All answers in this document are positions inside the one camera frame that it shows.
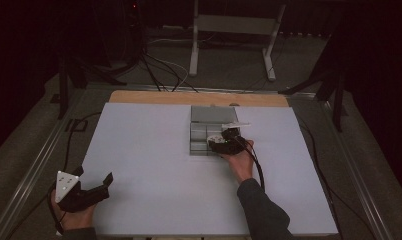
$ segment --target gray sleeve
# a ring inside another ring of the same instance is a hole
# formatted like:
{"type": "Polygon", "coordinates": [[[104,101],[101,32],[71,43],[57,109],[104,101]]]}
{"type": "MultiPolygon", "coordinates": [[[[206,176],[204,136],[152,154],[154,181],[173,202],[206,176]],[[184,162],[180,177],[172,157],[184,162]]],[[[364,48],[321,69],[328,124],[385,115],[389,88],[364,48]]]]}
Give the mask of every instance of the gray sleeve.
{"type": "Polygon", "coordinates": [[[64,231],[63,240],[96,240],[95,228],[81,228],[64,231]]]}
{"type": "Polygon", "coordinates": [[[253,240],[294,239],[288,231],[289,216],[269,199],[255,179],[243,181],[237,194],[253,240]]]}

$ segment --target metal stand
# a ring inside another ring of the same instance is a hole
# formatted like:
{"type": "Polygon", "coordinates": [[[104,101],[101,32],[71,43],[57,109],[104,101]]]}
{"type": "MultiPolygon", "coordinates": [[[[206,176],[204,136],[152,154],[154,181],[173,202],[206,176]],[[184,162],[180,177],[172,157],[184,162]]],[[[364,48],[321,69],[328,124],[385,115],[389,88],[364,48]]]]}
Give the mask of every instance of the metal stand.
{"type": "Polygon", "coordinates": [[[332,93],[335,91],[334,109],[333,109],[333,123],[339,132],[341,129],[341,112],[342,112],[342,98],[344,93],[345,76],[342,70],[328,69],[319,74],[310,76],[307,81],[304,81],[290,89],[279,91],[279,94],[292,95],[314,83],[323,81],[316,93],[316,98],[319,101],[328,101],[332,93]]]}
{"type": "Polygon", "coordinates": [[[198,14],[198,0],[194,3],[194,30],[192,39],[191,63],[189,75],[196,76],[198,68],[198,31],[229,32],[270,35],[270,42],[267,48],[263,48],[262,54],[266,73],[270,81],[276,80],[273,69],[271,53],[279,32],[285,5],[281,5],[276,19],[273,18],[248,18],[233,16],[213,16],[198,14]]]}
{"type": "Polygon", "coordinates": [[[62,119],[67,112],[69,106],[69,87],[68,77],[75,88],[85,88],[87,80],[84,71],[91,72],[99,76],[102,80],[111,85],[126,85],[124,82],[117,81],[110,75],[102,72],[96,67],[90,65],[78,57],[71,57],[68,55],[59,56],[59,81],[60,81],[60,113],[58,119],[62,119]]]}

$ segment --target black cable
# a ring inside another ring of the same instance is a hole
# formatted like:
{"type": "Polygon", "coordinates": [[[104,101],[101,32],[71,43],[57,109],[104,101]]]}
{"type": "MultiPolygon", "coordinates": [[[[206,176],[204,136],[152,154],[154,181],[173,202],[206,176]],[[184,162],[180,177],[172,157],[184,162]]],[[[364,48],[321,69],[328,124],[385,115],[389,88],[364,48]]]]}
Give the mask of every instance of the black cable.
{"type": "Polygon", "coordinates": [[[168,92],[167,88],[160,81],[158,81],[158,79],[152,73],[151,69],[148,66],[148,62],[146,61],[146,59],[144,57],[144,54],[141,55],[141,60],[145,64],[145,67],[146,67],[149,75],[151,76],[152,81],[154,82],[155,86],[157,87],[158,91],[161,92],[161,88],[160,88],[160,85],[161,85],[163,87],[163,89],[168,92]]]}
{"type": "Polygon", "coordinates": [[[340,224],[339,224],[338,215],[337,215],[337,212],[336,212],[336,209],[335,209],[335,205],[334,205],[334,201],[333,201],[333,198],[332,198],[332,194],[335,195],[352,213],[354,213],[354,215],[356,215],[356,216],[359,218],[359,220],[366,226],[367,230],[370,232],[370,234],[372,235],[373,239],[376,239],[376,238],[375,238],[375,235],[373,234],[373,231],[370,229],[370,227],[369,227],[369,225],[367,224],[367,222],[366,222],[352,207],[350,207],[350,206],[348,205],[348,203],[346,203],[346,202],[330,187],[330,185],[329,185],[328,181],[326,180],[325,175],[323,174],[322,169],[320,168],[320,165],[319,165],[319,160],[318,160],[319,158],[318,158],[317,149],[316,149],[316,141],[315,141],[315,139],[314,139],[314,137],[313,137],[313,134],[311,133],[310,129],[308,128],[306,122],[305,122],[300,116],[297,115],[297,117],[298,117],[298,119],[300,119],[300,120],[303,122],[303,124],[305,125],[305,126],[302,126],[302,125],[300,124],[300,125],[299,125],[300,128],[303,129],[304,131],[306,131],[306,132],[308,133],[308,135],[310,136],[310,139],[311,139],[311,141],[312,141],[312,145],[313,145],[313,161],[314,161],[314,163],[315,163],[315,165],[316,165],[316,167],[317,167],[319,176],[320,176],[320,178],[322,179],[323,183],[325,184],[326,190],[328,191],[329,201],[330,201],[330,203],[331,203],[330,205],[331,205],[331,207],[332,207],[332,211],[333,211],[334,214],[335,214],[335,223],[336,223],[336,227],[337,227],[337,229],[338,229],[338,231],[339,231],[339,233],[340,233],[340,235],[341,235],[341,239],[344,239],[344,237],[343,237],[343,235],[342,235],[342,231],[341,231],[341,227],[340,227],[340,224]]]}
{"type": "Polygon", "coordinates": [[[73,136],[73,133],[76,130],[77,126],[81,122],[85,121],[86,119],[88,119],[88,118],[90,118],[92,116],[100,115],[100,114],[101,114],[101,112],[96,112],[96,113],[89,114],[89,115],[85,116],[82,119],[78,119],[77,122],[72,125],[72,127],[70,129],[70,134],[69,134],[69,137],[68,137],[68,140],[67,140],[66,156],[65,156],[64,166],[63,166],[63,170],[62,170],[63,172],[65,172],[67,170],[67,165],[68,165],[68,162],[69,162],[69,155],[70,155],[71,137],[73,136]]]}
{"type": "MultiPolygon", "coordinates": [[[[170,73],[170,74],[172,74],[172,75],[175,75],[175,73],[173,73],[173,72],[171,72],[171,71],[169,71],[169,70],[167,70],[167,69],[164,69],[164,68],[162,68],[162,67],[160,67],[160,66],[157,66],[157,65],[155,65],[155,64],[153,64],[153,63],[150,63],[150,62],[148,62],[148,65],[150,65],[150,66],[153,66],[153,67],[155,67],[155,68],[158,68],[158,69],[160,69],[160,70],[162,70],[162,71],[165,71],[165,72],[167,72],[167,73],[170,73]]],[[[188,85],[190,88],[192,88],[192,90],[194,90],[194,92],[197,92],[198,93],[198,90],[197,89],[195,89],[191,84],[189,84],[187,81],[183,81],[182,80],[182,82],[183,82],[183,84],[186,84],[186,85],[188,85]]]]}
{"type": "MultiPolygon", "coordinates": [[[[73,132],[76,130],[76,127],[77,127],[81,122],[85,121],[87,118],[92,117],[92,116],[95,116],[95,115],[99,115],[99,114],[101,114],[101,112],[92,113],[92,114],[90,114],[90,115],[88,115],[88,116],[86,116],[86,117],[80,119],[80,120],[79,120],[76,124],[74,124],[74,125],[72,126],[72,128],[70,129],[70,134],[69,134],[69,137],[68,137],[68,140],[67,140],[67,150],[66,150],[66,157],[65,157],[65,162],[64,162],[64,166],[63,166],[63,172],[65,172],[66,169],[67,169],[68,160],[69,160],[69,152],[70,152],[71,137],[72,137],[72,135],[73,135],[73,132]]],[[[11,239],[11,237],[14,235],[14,233],[15,233],[15,232],[19,229],[19,227],[24,223],[24,221],[26,221],[27,218],[29,218],[29,216],[30,216],[45,200],[48,201],[49,206],[51,206],[51,208],[52,208],[52,205],[50,205],[50,204],[51,204],[51,192],[52,192],[52,190],[54,190],[54,185],[49,188],[47,195],[44,196],[44,197],[42,197],[42,198],[29,210],[29,212],[16,224],[16,226],[11,230],[10,234],[5,238],[6,240],[11,239]]]]}
{"type": "Polygon", "coordinates": [[[264,184],[264,176],[263,176],[263,169],[261,168],[260,163],[258,162],[258,158],[257,158],[257,154],[255,153],[254,147],[253,145],[251,145],[247,140],[245,140],[244,138],[239,138],[239,137],[235,137],[234,138],[239,145],[241,145],[244,150],[250,155],[250,157],[253,159],[255,166],[257,167],[257,171],[258,171],[258,176],[260,177],[260,186],[263,190],[266,190],[266,186],[264,184]],[[247,148],[247,145],[250,145],[251,149],[252,149],[252,153],[251,151],[247,148]]]}
{"type": "Polygon", "coordinates": [[[153,60],[155,60],[155,61],[157,61],[157,62],[159,62],[159,63],[161,63],[161,64],[163,64],[164,66],[166,66],[168,69],[170,69],[170,71],[172,71],[173,72],[173,74],[177,77],[177,83],[176,83],[176,85],[174,86],[174,88],[172,89],[172,92],[174,92],[175,90],[176,90],[176,88],[179,86],[179,84],[181,83],[181,82],[183,82],[183,79],[181,78],[181,77],[179,77],[179,75],[177,74],[177,72],[172,68],[172,67],[170,67],[169,65],[167,65],[165,62],[163,62],[163,61],[160,61],[159,59],[157,59],[157,58],[155,58],[155,57],[152,57],[151,55],[149,55],[149,54],[144,54],[145,56],[147,56],[147,57],[149,57],[149,58],[151,58],[151,59],[153,59],[153,60]]]}

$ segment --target hand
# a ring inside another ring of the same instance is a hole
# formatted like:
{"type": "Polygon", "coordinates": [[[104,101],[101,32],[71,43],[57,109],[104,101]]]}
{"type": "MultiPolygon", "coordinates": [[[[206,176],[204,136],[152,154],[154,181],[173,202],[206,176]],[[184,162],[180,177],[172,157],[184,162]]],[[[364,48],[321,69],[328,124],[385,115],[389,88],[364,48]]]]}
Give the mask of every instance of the hand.
{"type": "MultiPolygon", "coordinates": [[[[251,152],[252,147],[254,146],[254,141],[247,140],[247,142],[249,143],[247,144],[247,149],[251,152]]],[[[235,174],[238,183],[242,183],[243,181],[253,177],[254,160],[247,151],[244,150],[236,155],[220,154],[220,156],[228,161],[229,167],[235,174]]]]}
{"type": "Polygon", "coordinates": [[[55,189],[51,192],[51,204],[54,208],[57,219],[61,220],[61,225],[63,226],[64,231],[92,227],[92,218],[94,215],[96,204],[88,207],[83,211],[75,213],[67,212],[64,215],[65,212],[61,211],[60,207],[55,202],[55,189]]]}

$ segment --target dark background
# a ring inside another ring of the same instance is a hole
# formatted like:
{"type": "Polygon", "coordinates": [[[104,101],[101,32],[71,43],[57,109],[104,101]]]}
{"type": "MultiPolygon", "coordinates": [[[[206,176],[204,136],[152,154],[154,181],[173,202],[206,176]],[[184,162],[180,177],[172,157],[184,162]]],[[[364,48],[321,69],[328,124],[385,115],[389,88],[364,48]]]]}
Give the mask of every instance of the dark background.
{"type": "MultiPolygon", "coordinates": [[[[258,6],[272,4],[252,1],[251,7],[238,12],[235,9],[241,8],[234,6],[246,1],[229,1],[225,8],[226,2],[206,1],[200,12],[226,9],[229,15],[261,17],[268,12],[258,6]]],[[[68,13],[61,6],[58,1],[0,1],[0,145],[43,96],[44,83],[58,72],[58,35],[52,30],[64,27],[56,25],[68,13]]],[[[140,1],[142,22],[152,28],[189,27],[192,8],[188,0],[140,1]]],[[[402,1],[294,0],[281,31],[285,36],[329,37],[317,66],[336,63],[344,70],[346,90],[352,92],[402,186],[402,1]]]]}

